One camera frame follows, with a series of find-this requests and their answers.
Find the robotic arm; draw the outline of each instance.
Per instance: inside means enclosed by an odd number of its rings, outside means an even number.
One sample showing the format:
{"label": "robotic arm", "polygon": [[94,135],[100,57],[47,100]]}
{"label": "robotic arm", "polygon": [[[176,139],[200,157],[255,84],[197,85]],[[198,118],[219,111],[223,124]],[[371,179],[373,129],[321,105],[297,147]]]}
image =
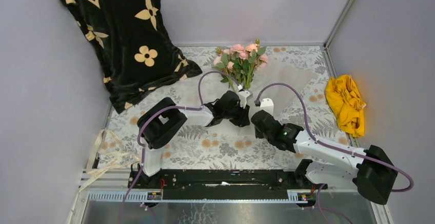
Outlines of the robotic arm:
{"label": "robotic arm", "polygon": [[[142,133],[143,171],[152,176],[161,170],[163,147],[170,142],[183,125],[214,126],[223,119],[229,119],[235,126],[249,125],[248,91],[234,93],[228,91],[215,102],[204,104],[198,111],[171,109],[163,112],[161,118],[153,119]],[[143,115],[137,125],[142,127],[156,112],[175,106],[170,98],[164,98]],[[259,104],[260,111],[254,114],[251,122],[255,126],[255,136],[266,139],[280,150],[311,155],[330,164],[321,164],[304,159],[295,170],[296,181],[301,185],[329,184],[343,189],[355,189],[365,198],[378,204],[386,204],[397,172],[353,156],[354,153],[369,156],[388,164],[391,161],[384,151],[376,146],[370,149],[354,148],[322,139],[323,143],[334,145],[352,154],[346,154],[320,145],[302,127],[294,124],[280,124],[273,116],[273,101],[265,98]]]}

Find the bouquet of flowers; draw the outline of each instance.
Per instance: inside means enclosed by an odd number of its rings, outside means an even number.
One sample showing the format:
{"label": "bouquet of flowers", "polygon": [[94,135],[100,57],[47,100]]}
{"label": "bouquet of flowers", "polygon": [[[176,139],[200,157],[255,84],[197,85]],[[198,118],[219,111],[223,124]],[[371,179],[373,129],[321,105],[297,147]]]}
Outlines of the bouquet of flowers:
{"label": "bouquet of flowers", "polygon": [[[264,54],[265,52],[266,47],[260,47],[259,39],[256,39],[254,44],[250,44],[245,48],[240,44],[225,50],[216,48],[218,56],[213,62],[213,68],[232,76],[243,85],[243,89],[249,89],[254,78],[254,72],[269,63],[269,58]],[[230,78],[224,75],[222,77],[221,82],[233,86],[233,81]]]}

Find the yellow fabric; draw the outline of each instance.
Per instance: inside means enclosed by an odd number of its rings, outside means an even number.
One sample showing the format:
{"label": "yellow fabric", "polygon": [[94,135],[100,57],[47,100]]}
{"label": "yellow fabric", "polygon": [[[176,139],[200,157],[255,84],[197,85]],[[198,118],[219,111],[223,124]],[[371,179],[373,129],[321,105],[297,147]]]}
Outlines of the yellow fabric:
{"label": "yellow fabric", "polygon": [[339,128],[353,137],[364,136],[366,103],[361,99],[357,85],[350,75],[331,78],[325,89],[329,106],[337,117]]}

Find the white backdrop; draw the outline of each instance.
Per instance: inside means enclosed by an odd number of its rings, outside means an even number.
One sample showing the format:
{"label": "white backdrop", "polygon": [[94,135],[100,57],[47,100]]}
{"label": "white backdrop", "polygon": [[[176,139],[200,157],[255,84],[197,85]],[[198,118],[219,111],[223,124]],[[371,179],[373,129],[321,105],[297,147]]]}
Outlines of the white backdrop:
{"label": "white backdrop", "polygon": [[322,43],[347,0],[162,0],[177,45]]}

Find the yellow cloth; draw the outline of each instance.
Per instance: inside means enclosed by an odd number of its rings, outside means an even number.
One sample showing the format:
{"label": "yellow cloth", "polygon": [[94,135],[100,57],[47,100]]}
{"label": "yellow cloth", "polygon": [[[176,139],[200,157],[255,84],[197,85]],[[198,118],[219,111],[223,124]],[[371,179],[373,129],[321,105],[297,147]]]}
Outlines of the yellow cloth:
{"label": "yellow cloth", "polygon": [[357,85],[350,75],[331,78],[325,89],[329,106],[337,117],[339,128],[353,137],[364,136],[366,103],[361,99]]}

